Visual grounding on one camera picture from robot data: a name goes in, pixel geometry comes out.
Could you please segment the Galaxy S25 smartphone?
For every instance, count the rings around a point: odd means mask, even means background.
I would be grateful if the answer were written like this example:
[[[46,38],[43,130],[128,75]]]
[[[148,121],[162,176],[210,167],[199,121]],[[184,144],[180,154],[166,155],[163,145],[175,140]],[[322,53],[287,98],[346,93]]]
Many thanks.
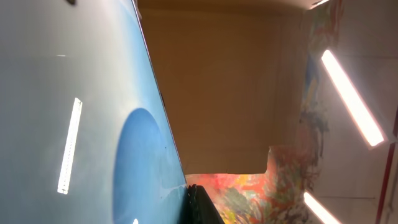
[[[133,1],[1,2],[1,222],[188,223]]]

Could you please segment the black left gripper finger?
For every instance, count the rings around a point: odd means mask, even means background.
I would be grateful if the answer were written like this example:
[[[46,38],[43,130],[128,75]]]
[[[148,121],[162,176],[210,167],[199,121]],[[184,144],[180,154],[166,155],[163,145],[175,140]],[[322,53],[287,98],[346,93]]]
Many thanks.
[[[188,188],[190,220],[192,224],[224,224],[204,186],[190,185]]]

